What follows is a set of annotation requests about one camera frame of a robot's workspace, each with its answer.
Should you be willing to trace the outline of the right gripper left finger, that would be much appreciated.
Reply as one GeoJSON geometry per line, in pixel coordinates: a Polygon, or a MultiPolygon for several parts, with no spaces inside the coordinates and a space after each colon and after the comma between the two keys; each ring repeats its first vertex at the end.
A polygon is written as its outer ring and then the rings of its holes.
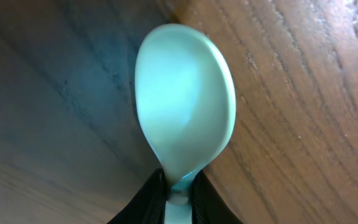
{"type": "Polygon", "coordinates": [[[163,224],[167,181],[163,169],[155,169],[132,200],[108,224],[163,224]]]}

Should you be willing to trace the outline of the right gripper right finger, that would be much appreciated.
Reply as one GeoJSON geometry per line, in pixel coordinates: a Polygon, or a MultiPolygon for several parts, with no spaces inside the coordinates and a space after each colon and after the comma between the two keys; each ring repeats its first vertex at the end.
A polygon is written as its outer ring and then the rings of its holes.
{"type": "Polygon", "coordinates": [[[203,171],[191,185],[192,224],[242,224],[203,171]]]}

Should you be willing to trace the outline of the light green plastic spoon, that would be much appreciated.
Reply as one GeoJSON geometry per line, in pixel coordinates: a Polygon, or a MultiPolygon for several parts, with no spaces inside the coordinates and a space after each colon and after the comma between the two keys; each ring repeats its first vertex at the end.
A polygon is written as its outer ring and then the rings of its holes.
{"type": "Polygon", "coordinates": [[[234,82],[225,58],[200,31],[165,24],[150,31],[135,63],[142,132],[168,184],[164,223],[191,223],[190,187],[228,144],[236,120],[234,82]]]}

